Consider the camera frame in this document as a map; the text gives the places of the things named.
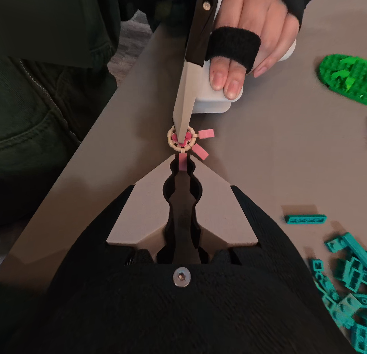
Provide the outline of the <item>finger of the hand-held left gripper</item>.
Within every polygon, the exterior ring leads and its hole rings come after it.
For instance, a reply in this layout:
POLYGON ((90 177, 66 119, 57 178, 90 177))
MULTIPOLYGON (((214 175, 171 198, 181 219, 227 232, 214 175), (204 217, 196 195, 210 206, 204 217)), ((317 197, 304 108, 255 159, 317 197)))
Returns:
POLYGON ((202 66, 184 61, 172 114, 177 140, 181 144, 185 140, 195 99, 201 87, 202 71, 202 66))

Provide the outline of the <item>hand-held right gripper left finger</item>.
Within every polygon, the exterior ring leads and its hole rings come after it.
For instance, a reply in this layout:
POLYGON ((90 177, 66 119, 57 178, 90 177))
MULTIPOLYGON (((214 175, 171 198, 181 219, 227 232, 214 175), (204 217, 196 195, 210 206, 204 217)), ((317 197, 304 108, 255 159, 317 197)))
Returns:
POLYGON ((171 263, 175 250, 173 210, 177 156, 137 181, 106 242, 148 250, 154 261, 171 263))

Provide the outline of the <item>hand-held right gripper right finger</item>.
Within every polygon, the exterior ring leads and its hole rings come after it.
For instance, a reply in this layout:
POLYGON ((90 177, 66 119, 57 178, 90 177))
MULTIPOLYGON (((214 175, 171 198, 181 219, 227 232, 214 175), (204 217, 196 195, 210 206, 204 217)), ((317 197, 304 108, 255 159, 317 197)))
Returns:
POLYGON ((190 234, 202 264, 232 247, 258 243, 231 185, 192 155, 187 159, 192 207, 190 234))

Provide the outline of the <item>pink tan lego flower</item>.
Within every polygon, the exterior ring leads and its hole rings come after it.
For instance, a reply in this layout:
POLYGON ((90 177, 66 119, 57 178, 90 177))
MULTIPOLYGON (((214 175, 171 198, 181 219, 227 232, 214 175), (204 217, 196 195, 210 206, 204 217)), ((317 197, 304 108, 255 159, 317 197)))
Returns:
POLYGON ((198 133, 192 127, 188 127, 183 142, 178 141, 177 133, 172 126, 167 132, 168 145, 176 152, 185 154, 192 151, 199 156, 200 159, 205 160, 209 154, 197 144, 197 140, 213 138, 215 136, 213 129, 200 130, 198 133))

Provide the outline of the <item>long teal lego plate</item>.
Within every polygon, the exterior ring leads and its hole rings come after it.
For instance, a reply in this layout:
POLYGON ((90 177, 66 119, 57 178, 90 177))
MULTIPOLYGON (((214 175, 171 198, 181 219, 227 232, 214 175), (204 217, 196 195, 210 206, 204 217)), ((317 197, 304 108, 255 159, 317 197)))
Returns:
POLYGON ((324 224, 327 216, 324 214, 285 215, 284 219, 288 225, 313 225, 324 224))

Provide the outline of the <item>pile of teal lego pieces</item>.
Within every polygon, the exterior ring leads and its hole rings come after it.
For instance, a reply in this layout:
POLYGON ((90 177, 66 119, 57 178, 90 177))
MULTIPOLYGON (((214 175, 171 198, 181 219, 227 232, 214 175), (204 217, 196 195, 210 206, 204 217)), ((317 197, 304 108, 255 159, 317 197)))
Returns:
POLYGON ((321 299, 334 323, 349 332, 350 343, 358 353, 367 353, 367 295, 361 287, 367 284, 367 252, 346 232, 326 241, 325 246, 331 253, 345 250, 344 258, 338 259, 333 278, 347 292, 337 291, 331 279, 324 274, 324 263, 320 259, 309 259, 309 267, 321 299))

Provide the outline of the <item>green lego plant base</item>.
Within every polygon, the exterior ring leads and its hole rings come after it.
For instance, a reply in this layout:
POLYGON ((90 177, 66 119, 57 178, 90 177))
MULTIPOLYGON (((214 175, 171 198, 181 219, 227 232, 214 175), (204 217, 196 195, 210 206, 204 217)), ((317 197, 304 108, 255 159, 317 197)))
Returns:
POLYGON ((367 61, 358 56, 331 54, 317 69, 322 84, 329 90, 367 105, 367 61))

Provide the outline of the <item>person's left hand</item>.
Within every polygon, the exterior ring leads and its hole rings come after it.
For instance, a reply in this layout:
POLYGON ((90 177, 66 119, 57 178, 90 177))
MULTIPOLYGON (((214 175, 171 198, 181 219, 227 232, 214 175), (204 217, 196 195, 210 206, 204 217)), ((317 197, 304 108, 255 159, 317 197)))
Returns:
MULTIPOLYGON (((222 0, 215 28, 230 26, 252 31, 261 39, 253 76, 272 68, 290 49, 299 32, 299 21, 288 13, 281 0, 222 0)), ((225 57, 210 61, 209 80, 215 91, 228 100, 238 97, 243 88, 246 68, 225 57)))

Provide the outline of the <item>person's dark green clothing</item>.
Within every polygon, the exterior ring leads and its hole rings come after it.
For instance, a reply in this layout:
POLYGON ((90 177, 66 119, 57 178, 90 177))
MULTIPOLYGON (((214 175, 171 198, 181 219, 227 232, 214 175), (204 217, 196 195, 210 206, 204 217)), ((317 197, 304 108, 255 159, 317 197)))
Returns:
POLYGON ((36 211, 116 91, 121 21, 160 1, 1 0, 1 226, 36 211))

